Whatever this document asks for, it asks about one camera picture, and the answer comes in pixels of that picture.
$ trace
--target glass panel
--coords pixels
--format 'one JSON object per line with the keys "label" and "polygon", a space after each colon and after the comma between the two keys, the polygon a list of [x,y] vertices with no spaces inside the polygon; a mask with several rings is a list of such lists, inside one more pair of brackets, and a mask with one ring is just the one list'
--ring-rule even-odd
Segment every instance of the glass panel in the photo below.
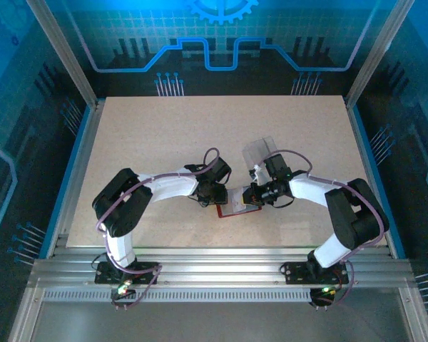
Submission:
{"label": "glass panel", "polygon": [[8,2],[0,1],[0,341],[38,257],[82,115],[76,127],[64,122],[86,107],[26,2]]}
{"label": "glass panel", "polygon": [[345,95],[394,1],[49,4],[99,96]]}
{"label": "glass panel", "polygon": [[371,162],[373,168],[378,166],[406,256],[412,258],[416,274],[425,274],[428,272],[428,0],[414,3],[357,107],[372,148]]}

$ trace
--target beige work surface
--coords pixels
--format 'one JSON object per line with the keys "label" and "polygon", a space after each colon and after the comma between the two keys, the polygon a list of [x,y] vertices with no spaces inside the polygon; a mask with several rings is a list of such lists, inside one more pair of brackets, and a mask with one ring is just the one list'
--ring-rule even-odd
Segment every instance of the beige work surface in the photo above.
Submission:
{"label": "beige work surface", "polygon": [[[67,245],[103,246],[91,203],[120,169],[170,172],[201,163],[215,146],[233,169],[227,188],[236,188],[250,184],[242,149],[269,135],[277,148],[306,155],[313,175],[366,177],[341,96],[107,98]],[[298,157],[285,159],[292,170],[307,168]],[[305,200],[220,219],[215,206],[174,197],[146,208],[133,242],[135,247],[313,246],[331,233],[328,211]]]}

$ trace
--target wooden board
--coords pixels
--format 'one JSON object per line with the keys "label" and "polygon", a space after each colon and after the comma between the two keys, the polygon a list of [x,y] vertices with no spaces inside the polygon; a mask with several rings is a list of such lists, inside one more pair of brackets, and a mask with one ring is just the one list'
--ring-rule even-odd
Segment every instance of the wooden board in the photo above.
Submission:
{"label": "wooden board", "polygon": [[[91,203],[120,169],[170,172],[201,163],[216,146],[233,169],[228,188],[248,185],[242,149],[269,135],[277,148],[310,158],[313,175],[366,177],[341,96],[107,98],[67,245],[103,246]],[[307,167],[285,159],[292,170]],[[304,200],[219,219],[214,206],[176,197],[148,206],[133,238],[137,247],[288,247],[315,246],[331,233],[328,211]]]}

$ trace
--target gear icon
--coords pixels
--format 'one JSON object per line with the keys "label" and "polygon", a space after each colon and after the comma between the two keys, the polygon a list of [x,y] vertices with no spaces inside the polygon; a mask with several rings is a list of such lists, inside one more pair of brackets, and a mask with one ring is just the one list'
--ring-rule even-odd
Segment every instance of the gear icon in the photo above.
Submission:
{"label": "gear icon", "polygon": [[0,0],[1,23],[14,35],[18,34],[28,23],[24,0]]}
{"label": "gear icon", "polygon": [[189,0],[188,6],[192,14],[198,14],[200,20],[207,19],[209,24],[217,21],[223,25],[226,21],[233,24],[234,19],[243,20],[243,14],[252,13],[252,6],[258,0]]}

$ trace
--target blue edge trim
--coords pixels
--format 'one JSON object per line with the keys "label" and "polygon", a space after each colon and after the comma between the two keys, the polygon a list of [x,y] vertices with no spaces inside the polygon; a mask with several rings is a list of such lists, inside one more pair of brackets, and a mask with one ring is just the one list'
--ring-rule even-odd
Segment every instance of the blue edge trim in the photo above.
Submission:
{"label": "blue edge trim", "polygon": [[376,183],[377,189],[379,191],[379,197],[380,197],[380,200],[382,202],[382,208],[383,208],[385,214],[387,215],[389,223],[390,223],[389,231],[390,231],[390,234],[392,235],[392,238],[393,238],[394,248],[397,251],[398,258],[404,259],[406,257],[406,254],[404,253],[404,248],[403,248],[402,243],[401,243],[401,238],[399,237],[398,228],[397,228],[396,222],[394,221],[394,218],[393,218],[392,208],[390,207],[390,204],[389,204],[388,199],[387,199],[387,195],[385,194],[384,185],[382,184],[382,181],[381,181],[380,175],[379,175],[379,169],[377,169],[377,165],[374,162],[374,160],[375,160],[374,155],[372,154],[371,146],[368,143],[369,140],[368,140],[368,137],[366,135],[366,130],[365,130],[365,127],[363,125],[363,121],[362,121],[362,118],[360,117],[360,112],[358,111],[357,106],[354,106],[353,112],[355,114],[355,120],[357,121],[357,124],[358,124],[358,130],[360,132],[360,137],[365,142],[366,155],[367,155],[367,158],[370,162],[370,167],[371,167],[371,171],[372,171],[372,176],[374,178],[374,182]]}
{"label": "blue edge trim", "polygon": [[68,160],[68,164],[66,166],[65,175],[63,176],[62,184],[60,186],[60,190],[58,191],[56,204],[54,205],[51,219],[49,220],[48,230],[46,231],[43,244],[41,245],[40,254],[39,254],[40,259],[45,259],[46,257],[48,257],[47,254],[49,252],[49,247],[51,246],[52,236],[54,235],[54,231],[56,229],[58,215],[60,214],[62,202],[66,194],[66,189],[68,187],[68,181],[70,180],[71,172],[73,171],[74,162],[76,160],[76,156],[78,155],[79,147],[81,145],[81,140],[83,138],[84,130],[86,129],[87,120],[90,114],[91,114],[91,109],[88,106],[86,106],[86,109],[84,110],[83,120],[81,121],[81,125],[79,126],[78,135],[74,140],[74,145],[73,145],[73,149],[71,150],[70,159]]}
{"label": "blue edge trim", "polygon": [[[360,136],[364,142],[367,142],[367,135],[366,130],[363,125],[362,119],[360,117],[360,112],[358,111],[357,106],[354,107],[354,114],[355,114],[355,120],[357,121],[358,128],[360,131]],[[71,176],[71,171],[73,170],[74,161],[76,159],[76,156],[79,151],[79,147],[81,145],[81,140],[83,137],[84,130],[86,128],[86,123],[88,120],[89,115],[91,114],[91,110],[89,107],[86,107],[86,110],[84,112],[84,117],[81,122],[81,126],[79,128],[80,134],[76,136],[76,140],[73,146],[73,149],[71,151],[70,160],[68,161],[68,165],[66,167],[65,175],[63,176],[62,185],[60,186],[60,190],[58,191],[58,196],[56,200],[56,204],[54,205],[54,209],[51,215],[51,220],[49,221],[48,230],[46,232],[46,236],[44,237],[43,245],[41,246],[41,251],[39,254],[40,259],[45,259],[47,257],[49,247],[51,246],[51,240],[52,236],[54,234],[54,230],[56,228],[56,223],[58,219],[58,215],[62,206],[63,199],[66,194],[66,189],[68,187],[68,181]],[[365,150],[367,153],[367,158],[369,161],[374,160],[374,156],[371,151],[371,147],[369,144],[365,143]],[[379,190],[379,197],[382,201],[382,207],[384,209],[385,214],[388,216],[389,223],[390,223],[390,233],[393,238],[394,247],[397,251],[397,256],[400,259],[404,259],[406,257],[406,254],[404,253],[404,248],[401,243],[401,238],[399,237],[398,229],[396,222],[394,221],[393,214],[392,214],[392,208],[390,208],[390,204],[388,202],[387,196],[385,194],[384,185],[382,184],[382,181],[379,176],[379,170],[377,169],[377,166],[375,163],[370,163],[372,176],[374,177],[374,181],[376,183],[377,189]]]}

